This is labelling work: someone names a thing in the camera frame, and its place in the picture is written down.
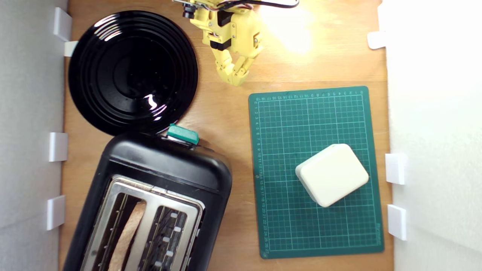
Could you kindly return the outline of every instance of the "cable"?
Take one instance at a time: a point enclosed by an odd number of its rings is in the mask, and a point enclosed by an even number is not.
[[[229,8],[232,8],[234,6],[240,5],[240,4],[253,4],[253,5],[263,5],[263,6],[270,6],[270,7],[276,7],[276,8],[284,8],[284,9],[291,9],[297,6],[300,3],[299,0],[296,0],[296,3],[293,5],[285,5],[285,4],[279,4],[279,3],[272,3],[272,2],[266,2],[266,1],[258,1],[258,0],[236,0],[236,1],[229,1],[225,3],[224,5],[218,7],[218,9],[221,10],[226,10]]]

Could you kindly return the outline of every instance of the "white clip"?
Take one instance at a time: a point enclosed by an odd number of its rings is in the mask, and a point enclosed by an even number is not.
[[[74,53],[75,46],[77,46],[78,41],[67,41],[64,43],[64,56],[72,57]]]
[[[68,134],[50,133],[49,162],[67,160]]]
[[[405,184],[405,164],[407,157],[401,153],[385,154],[385,171],[387,182],[393,184]]]
[[[387,3],[382,2],[378,8],[378,31],[370,32],[366,35],[368,47],[376,50],[387,45],[387,24],[388,24],[388,7]]]
[[[72,17],[61,8],[55,8],[54,35],[63,41],[70,40]]]
[[[375,31],[370,32],[366,35],[366,39],[368,41],[368,47],[372,50],[376,50],[382,47],[385,47],[387,44],[386,32],[384,31]]]
[[[47,201],[47,230],[65,223],[65,195]]]
[[[407,240],[407,212],[405,209],[388,204],[388,232],[398,239]]]

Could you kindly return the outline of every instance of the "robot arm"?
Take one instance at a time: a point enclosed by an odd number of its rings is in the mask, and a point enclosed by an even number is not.
[[[175,0],[184,6],[183,16],[202,30],[202,43],[209,45],[216,59],[216,70],[221,79],[239,86],[249,74],[249,68],[263,50],[262,35],[258,15],[249,4],[235,5],[237,2],[262,3],[278,7],[280,5],[257,0]],[[233,63],[231,53],[238,53]]]

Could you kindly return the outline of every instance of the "black round plate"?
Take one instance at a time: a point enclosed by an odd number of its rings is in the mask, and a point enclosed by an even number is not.
[[[124,11],[84,33],[68,79],[77,109],[99,130],[159,133],[191,104],[198,66],[189,40],[171,20]]]

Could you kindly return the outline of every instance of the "wooden surface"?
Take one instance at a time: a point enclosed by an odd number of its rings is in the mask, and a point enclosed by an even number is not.
[[[264,51],[248,80],[232,87],[218,78],[210,48],[201,31],[182,17],[169,0],[70,0],[72,38],[100,18],[122,10],[147,10],[175,21],[190,37],[200,68],[196,97],[180,125],[198,131],[210,147],[233,165],[233,186],[210,262],[211,271],[261,270],[393,270],[393,239],[387,233],[384,154],[389,151],[385,51],[368,48],[366,34],[376,31],[381,0],[301,0],[292,10],[260,7]],[[248,95],[366,85],[370,89],[375,148],[384,217],[385,251],[379,254],[263,260],[259,256]],[[60,229],[59,264],[63,265],[100,154],[110,136],[88,124],[66,95],[65,132],[69,158],[64,163],[62,193],[67,196],[66,222]]]

